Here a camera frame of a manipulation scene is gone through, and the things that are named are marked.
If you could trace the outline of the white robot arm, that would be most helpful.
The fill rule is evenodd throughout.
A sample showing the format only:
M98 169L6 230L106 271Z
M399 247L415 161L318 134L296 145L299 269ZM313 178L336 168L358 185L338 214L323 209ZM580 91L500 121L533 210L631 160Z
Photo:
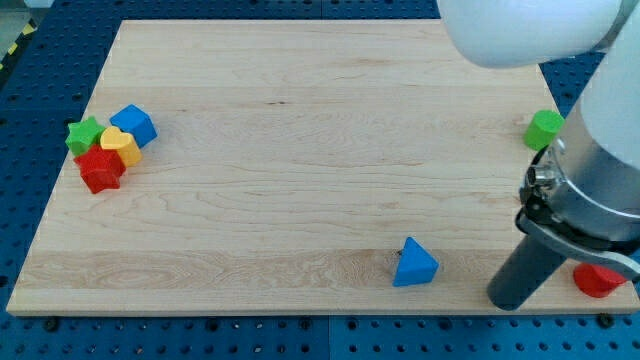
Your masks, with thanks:
M520 247L504 274L542 279L565 259L639 277L639 5L635 1L442 1L458 51L511 68L589 51L602 61L521 187Z

